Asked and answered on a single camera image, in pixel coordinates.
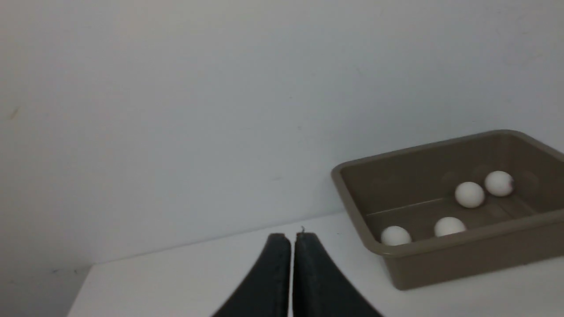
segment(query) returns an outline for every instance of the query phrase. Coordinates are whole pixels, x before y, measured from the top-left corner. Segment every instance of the white ball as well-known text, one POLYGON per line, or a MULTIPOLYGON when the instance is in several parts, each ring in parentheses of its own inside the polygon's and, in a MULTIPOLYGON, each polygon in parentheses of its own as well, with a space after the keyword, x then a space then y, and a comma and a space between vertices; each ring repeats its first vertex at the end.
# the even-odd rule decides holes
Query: white ball
POLYGON ((382 231, 381 241, 385 245, 400 245, 411 242, 409 232, 398 226, 391 226, 382 231))
POLYGON ((466 182, 456 187, 456 201, 466 208, 480 206, 484 202, 485 197, 484 190, 476 183, 466 182))
POLYGON ((444 217, 435 224, 435 236, 442 237, 466 231, 466 226, 455 217, 444 217))
POLYGON ((513 192, 513 177, 501 170, 489 173, 484 184, 488 192, 497 197, 504 197, 513 192))

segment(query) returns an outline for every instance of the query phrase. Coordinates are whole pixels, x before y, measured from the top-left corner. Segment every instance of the white table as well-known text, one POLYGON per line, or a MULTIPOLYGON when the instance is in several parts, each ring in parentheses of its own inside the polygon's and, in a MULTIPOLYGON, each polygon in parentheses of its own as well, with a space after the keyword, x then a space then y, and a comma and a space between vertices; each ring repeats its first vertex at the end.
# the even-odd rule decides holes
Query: white table
POLYGON ((210 316, 242 281, 270 233, 294 240, 301 226, 319 236, 337 266, 386 317, 564 314, 564 258, 399 291, 340 213, 95 265, 69 317, 210 316))

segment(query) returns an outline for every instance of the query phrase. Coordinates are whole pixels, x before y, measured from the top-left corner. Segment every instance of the table surface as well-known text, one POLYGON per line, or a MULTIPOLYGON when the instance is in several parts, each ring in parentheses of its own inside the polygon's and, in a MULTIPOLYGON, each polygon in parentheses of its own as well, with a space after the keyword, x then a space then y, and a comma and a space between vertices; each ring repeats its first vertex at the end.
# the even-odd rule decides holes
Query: table surface
POLYGON ((335 264, 386 317, 561 317, 564 258, 400 291, 346 213, 95 265, 69 317, 210 316, 248 273, 267 236, 314 232, 335 264))

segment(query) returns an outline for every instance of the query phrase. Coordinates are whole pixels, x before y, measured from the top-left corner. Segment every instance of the white wall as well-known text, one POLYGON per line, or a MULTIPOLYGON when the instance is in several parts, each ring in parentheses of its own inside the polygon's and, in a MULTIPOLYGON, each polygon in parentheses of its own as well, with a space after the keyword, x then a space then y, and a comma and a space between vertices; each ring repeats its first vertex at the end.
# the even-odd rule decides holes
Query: white wall
POLYGON ((2 274, 341 207, 347 160, 517 128, 564 149, 558 0, 4 0, 2 274))

